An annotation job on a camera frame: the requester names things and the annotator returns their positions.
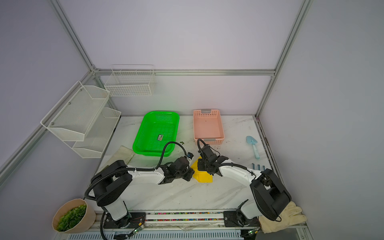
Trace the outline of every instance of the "white table top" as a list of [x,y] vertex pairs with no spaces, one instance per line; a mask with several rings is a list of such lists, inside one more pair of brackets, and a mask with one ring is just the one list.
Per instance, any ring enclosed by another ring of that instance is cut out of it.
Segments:
[[[261,170],[271,168],[265,150],[260,140],[252,116],[221,116],[225,139],[221,145],[211,145],[222,156],[229,157],[235,163],[252,168],[252,163],[260,164]],[[143,117],[122,117],[100,164],[103,166],[121,145],[132,149],[133,142],[139,130]],[[256,160],[253,149],[247,144],[246,136],[252,136],[257,141],[256,147],[260,159]],[[184,142],[187,152],[193,153],[192,162],[200,156],[194,141],[193,117],[181,116],[177,131],[177,142]],[[169,157],[163,163],[173,162],[183,156],[182,149],[175,146]],[[154,167],[159,157],[147,157],[139,154],[129,162],[134,167]],[[198,210],[198,209],[235,209],[246,199],[252,200],[249,187],[230,178],[213,177],[212,183],[199,183],[192,178],[190,182],[176,179],[169,184],[138,184],[128,186],[121,194],[129,210]],[[89,201],[95,210],[102,210],[95,201]]]

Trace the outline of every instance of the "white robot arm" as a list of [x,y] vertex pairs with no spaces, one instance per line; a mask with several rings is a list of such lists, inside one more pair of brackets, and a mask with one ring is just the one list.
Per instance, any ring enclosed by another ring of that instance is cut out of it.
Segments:
[[[200,147],[200,142],[204,144],[203,148]],[[181,146],[177,142],[169,142],[165,145],[164,150],[170,143]],[[199,170],[207,171],[212,175],[229,177],[243,185],[250,186],[254,200],[243,202],[236,211],[240,225],[244,226],[252,218],[261,215],[270,220],[276,220],[290,202],[290,194],[272,170],[266,169],[261,172],[248,169],[225,156],[217,156],[212,152],[211,147],[201,139],[198,140],[198,147],[202,157],[198,160]],[[190,181],[194,174],[194,170],[189,167],[193,155],[187,154],[185,150],[184,153],[185,156],[166,165],[161,165],[161,157],[155,168],[135,168],[118,160],[92,178],[85,198],[95,200],[98,206],[118,222],[119,227],[124,228],[130,218],[130,214],[120,198],[124,189],[133,184],[166,184],[179,178]],[[89,196],[91,189],[93,189],[95,197]]]

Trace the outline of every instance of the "wall-mounted wire rack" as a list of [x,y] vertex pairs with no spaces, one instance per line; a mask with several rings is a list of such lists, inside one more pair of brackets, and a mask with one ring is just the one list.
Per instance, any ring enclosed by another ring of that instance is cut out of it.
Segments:
[[105,89],[113,97],[151,96],[156,86],[153,65],[111,65]]
[[105,107],[108,90],[80,82],[71,89],[77,91],[59,112],[54,115],[56,107],[52,108],[40,123],[82,158],[100,158],[121,112]]

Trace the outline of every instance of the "yellow cloth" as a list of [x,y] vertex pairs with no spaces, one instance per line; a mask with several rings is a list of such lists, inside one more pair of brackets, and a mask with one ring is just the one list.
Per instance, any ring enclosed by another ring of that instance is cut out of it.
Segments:
[[260,216],[259,221],[263,232],[277,232],[286,229],[288,226],[306,222],[307,217],[301,214],[302,211],[301,207],[296,206],[294,202],[290,201],[280,214],[281,222],[271,221],[264,216]]
[[193,174],[193,177],[198,181],[198,182],[213,182],[213,178],[212,178],[212,175],[210,175],[209,173],[205,172],[205,171],[199,171],[197,169],[197,161],[201,159],[201,157],[199,157],[191,166],[191,168],[195,171],[195,173]]

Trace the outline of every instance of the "trowel handle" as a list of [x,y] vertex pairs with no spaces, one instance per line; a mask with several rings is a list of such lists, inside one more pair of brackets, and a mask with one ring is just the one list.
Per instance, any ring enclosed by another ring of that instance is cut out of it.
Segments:
[[257,151],[256,145],[252,144],[252,147],[253,147],[253,153],[255,154],[255,158],[260,159],[260,155],[259,155],[259,152]]

